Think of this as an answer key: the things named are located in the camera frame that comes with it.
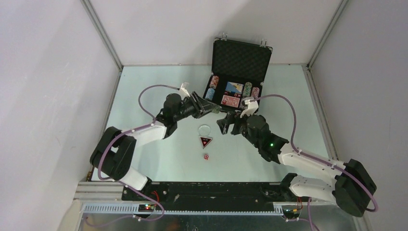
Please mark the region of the black red triangular chip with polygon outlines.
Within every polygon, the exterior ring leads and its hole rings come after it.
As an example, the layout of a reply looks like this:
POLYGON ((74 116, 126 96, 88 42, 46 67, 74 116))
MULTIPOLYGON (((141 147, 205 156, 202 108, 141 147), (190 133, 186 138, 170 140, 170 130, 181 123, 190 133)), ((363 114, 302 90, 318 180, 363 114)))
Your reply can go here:
POLYGON ((204 149, 213 140, 211 137, 200 137, 202 148, 204 149))

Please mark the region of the dark green chip stack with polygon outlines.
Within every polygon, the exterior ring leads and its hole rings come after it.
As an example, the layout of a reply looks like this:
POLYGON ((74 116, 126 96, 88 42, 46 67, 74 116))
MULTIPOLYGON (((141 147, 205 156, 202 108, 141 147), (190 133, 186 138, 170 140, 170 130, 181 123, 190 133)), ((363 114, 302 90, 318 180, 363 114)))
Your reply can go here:
POLYGON ((214 107, 211 112, 214 114, 218 114, 220 112, 220 109, 221 107, 218 105, 217 107, 214 107))

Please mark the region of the red white chip roll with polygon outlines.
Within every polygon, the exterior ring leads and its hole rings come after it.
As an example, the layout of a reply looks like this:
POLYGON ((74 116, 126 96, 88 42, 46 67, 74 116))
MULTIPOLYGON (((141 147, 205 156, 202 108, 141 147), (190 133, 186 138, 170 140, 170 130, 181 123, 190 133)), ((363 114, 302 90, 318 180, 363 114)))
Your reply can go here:
POLYGON ((212 76, 209 84, 209 88, 216 89, 217 85, 219 83, 219 77, 218 76, 212 76))

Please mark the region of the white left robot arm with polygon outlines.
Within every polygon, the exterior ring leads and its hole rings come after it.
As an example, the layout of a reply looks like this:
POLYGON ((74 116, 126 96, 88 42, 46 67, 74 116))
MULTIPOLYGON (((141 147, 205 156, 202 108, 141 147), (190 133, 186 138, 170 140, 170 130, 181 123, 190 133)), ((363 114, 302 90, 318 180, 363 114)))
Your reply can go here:
POLYGON ((90 156, 90 164, 99 174, 106 174, 106 179, 133 188, 136 197, 147 200, 152 194, 151 179, 131 166, 135 148, 168 138, 182 119, 189 116, 199 119, 209 113, 218 113, 220 108, 196 92, 184 97, 178 93, 169 94, 152 123, 129 130, 108 127, 90 156))

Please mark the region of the blue white chip stack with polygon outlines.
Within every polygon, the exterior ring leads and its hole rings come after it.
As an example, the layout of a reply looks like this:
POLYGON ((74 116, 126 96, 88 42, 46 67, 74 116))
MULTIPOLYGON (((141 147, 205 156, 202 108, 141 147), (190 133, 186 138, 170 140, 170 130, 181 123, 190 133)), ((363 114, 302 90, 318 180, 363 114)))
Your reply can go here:
POLYGON ((214 94, 215 94, 215 89, 213 89, 213 88, 209 88, 207 91, 206 91, 206 94, 205 94, 205 99, 206 100, 208 100, 208 101, 212 101, 213 100, 213 97, 214 97, 214 94))

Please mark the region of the pink white chip stack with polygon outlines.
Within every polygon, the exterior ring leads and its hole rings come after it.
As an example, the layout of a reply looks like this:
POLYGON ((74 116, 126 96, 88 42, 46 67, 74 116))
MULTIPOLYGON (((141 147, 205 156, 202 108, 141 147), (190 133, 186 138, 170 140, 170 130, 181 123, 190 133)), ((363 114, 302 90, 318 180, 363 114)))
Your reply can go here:
POLYGON ((251 97, 254 99, 258 98, 260 89, 258 87, 253 87, 251 90, 251 97))

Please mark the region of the clear round dealer button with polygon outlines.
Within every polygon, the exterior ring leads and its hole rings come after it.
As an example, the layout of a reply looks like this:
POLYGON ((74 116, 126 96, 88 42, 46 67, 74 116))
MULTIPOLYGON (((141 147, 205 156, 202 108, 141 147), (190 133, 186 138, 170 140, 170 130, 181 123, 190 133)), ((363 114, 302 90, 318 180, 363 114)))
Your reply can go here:
POLYGON ((201 125, 198 128, 198 132, 202 136, 208 136, 211 133, 211 128, 208 125, 201 125))

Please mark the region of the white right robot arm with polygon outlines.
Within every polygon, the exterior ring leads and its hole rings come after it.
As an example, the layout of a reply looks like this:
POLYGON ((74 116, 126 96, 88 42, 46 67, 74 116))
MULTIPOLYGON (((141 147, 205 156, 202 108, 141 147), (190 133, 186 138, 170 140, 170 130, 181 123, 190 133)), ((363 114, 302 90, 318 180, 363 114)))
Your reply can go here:
POLYGON ((302 154, 300 148, 293 148, 287 139, 272 133, 261 115, 227 113, 217 121, 217 125, 222 134, 242 135, 266 161, 315 175, 308 178, 288 173, 280 187, 280 196, 285 201, 292 201, 296 197, 314 197, 335 203, 354 217, 362 217, 369 210, 370 196, 376 192, 377 186, 361 162, 350 159, 344 163, 321 159, 314 154, 302 154))

